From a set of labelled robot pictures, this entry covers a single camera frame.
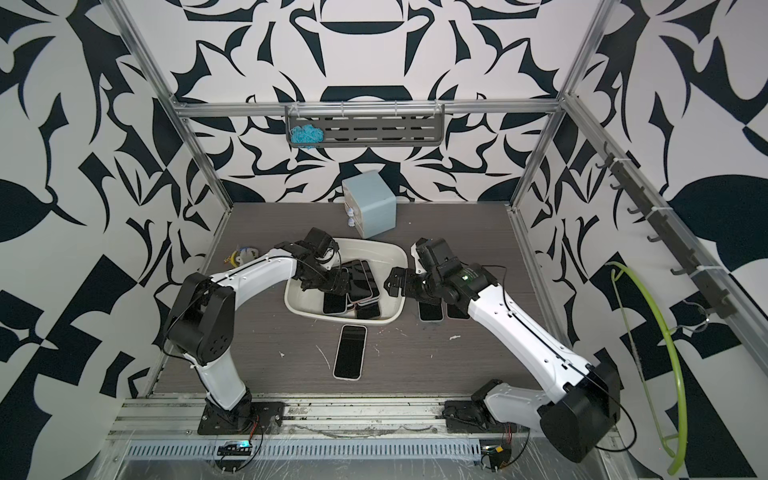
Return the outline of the white plastic storage tub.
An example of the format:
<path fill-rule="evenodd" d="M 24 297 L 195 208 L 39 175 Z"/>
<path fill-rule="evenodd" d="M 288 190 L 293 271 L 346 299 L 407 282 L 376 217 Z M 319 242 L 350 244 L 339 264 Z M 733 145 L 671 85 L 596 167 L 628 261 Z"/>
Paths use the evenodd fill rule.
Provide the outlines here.
<path fill-rule="evenodd" d="M 300 283 L 293 279 L 290 279 L 285 287 L 284 304 L 287 309 L 301 317 L 335 323 L 384 326 L 395 321 L 404 309 L 405 298 L 390 296 L 384 288 L 384 282 L 393 268 L 408 267 L 404 250 L 394 244 L 371 240 L 336 238 L 336 242 L 339 245 L 341 260 L 335 259 L 333 266 L 354 259 L 366 260 L 369 263 L 380 292 L 380 315 L 372 319 L 359 319 L 354 311 L 341 315 L 326 315 L 322 312 L 324 294 L 318 290 L 302 291 Z"/>

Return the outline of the dark smartphone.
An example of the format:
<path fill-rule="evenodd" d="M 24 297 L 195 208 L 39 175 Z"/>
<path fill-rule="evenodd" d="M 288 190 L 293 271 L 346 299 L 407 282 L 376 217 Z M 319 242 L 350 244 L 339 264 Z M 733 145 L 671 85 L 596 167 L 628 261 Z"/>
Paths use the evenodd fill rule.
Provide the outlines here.
<path fill-rule="evenodd" d="M 418 318 L 422 322 L 441 322 L 444 318 L 442 305 L 419 302 Z"/>
<path fill-rule="evenodd" d="M 462 311 L 458 306 L 447 304 L 445 306 L 445 314 L 449 319 L 454 320 L 469 320 L 470 315 Z"/>

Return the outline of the white case smartphone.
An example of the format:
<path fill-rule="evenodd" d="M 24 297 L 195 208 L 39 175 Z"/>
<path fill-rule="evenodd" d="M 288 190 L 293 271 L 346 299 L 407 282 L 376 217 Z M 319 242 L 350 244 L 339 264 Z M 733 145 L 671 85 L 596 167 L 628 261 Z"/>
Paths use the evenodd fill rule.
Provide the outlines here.
<path fill-rule="evenodd" d="M 341 330 L 333 376 L 336 379 L 357 381 L 362 376 L 367 341 L 367 329 L 360 325 L 344 325 Z"/>

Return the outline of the grey edge smartphone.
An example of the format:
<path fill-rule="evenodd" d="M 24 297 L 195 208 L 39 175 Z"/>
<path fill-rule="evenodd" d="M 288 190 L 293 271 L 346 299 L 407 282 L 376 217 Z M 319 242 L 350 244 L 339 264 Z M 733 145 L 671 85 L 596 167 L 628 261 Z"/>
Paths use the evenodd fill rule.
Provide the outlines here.
<path fill-rule="evenodd" d="M 325 293 L 323 297 L 322 313 L 324 315 L 338 316 L 346 313 L 348 302 L 346 295 Z"/>

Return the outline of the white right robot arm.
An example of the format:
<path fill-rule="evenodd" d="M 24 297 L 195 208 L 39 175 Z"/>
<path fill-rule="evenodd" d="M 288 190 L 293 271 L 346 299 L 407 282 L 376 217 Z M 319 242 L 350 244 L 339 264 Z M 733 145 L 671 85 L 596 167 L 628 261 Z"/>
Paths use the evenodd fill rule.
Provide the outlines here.
<path fill-rule="evenodd" d="M 412 268 L 391 269 L 393 297 L 453 305 L 492 333 L 537 381 L 536 390 L 490 381 L 473 401 L 489 420 L 541 432 L 566 459 L 579 463 L 618 423 L 620 377 L 560 343 L 505 290 L 490 267 L 462 262 L 443 239 L 418 240 Z"/>

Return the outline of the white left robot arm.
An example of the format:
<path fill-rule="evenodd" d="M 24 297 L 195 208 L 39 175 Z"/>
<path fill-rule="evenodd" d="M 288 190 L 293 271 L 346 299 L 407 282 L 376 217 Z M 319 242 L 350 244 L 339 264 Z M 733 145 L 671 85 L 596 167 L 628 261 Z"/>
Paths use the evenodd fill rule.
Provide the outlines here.
<path fill-rule="evenodd" d="M 296 242 L 282 242 L 264 255 L 211 276 L 186 277 L 161 333 L 199 376 L 207 402 L 222 414 L 246 416 L 250 391 L 231 356 L 237 309 L 272 286 L 296 280 L 303 290 L 343 295 L 350 274 L 341 266 L 332 236 L 313 228 Z"/>

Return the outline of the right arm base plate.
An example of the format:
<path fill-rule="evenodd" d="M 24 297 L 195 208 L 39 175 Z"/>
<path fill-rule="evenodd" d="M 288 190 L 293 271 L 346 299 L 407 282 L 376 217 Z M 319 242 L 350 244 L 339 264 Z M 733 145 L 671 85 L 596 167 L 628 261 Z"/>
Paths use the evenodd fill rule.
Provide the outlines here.
<path fill-rule="evenodd" d="M 484 406 L 471 400 L 447 400 L 441 413 L 450 433 L 518 433 L 525 427 L 494 420 Z"/>

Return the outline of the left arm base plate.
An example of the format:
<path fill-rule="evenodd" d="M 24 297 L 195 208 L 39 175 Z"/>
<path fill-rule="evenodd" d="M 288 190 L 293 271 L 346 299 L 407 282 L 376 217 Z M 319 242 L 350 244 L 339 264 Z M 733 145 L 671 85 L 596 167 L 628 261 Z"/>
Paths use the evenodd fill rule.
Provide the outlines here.
<path fill-rule="evenodd" d="M 284 402 L 241 401 L 228 411 L 215 405 L 210 399 L 205 402 L 197 434 L 201 436 L 245 435 L 253 427 L 257 433 L 267 433 L 273 427 L 280 427 L 286 404 Z"/>

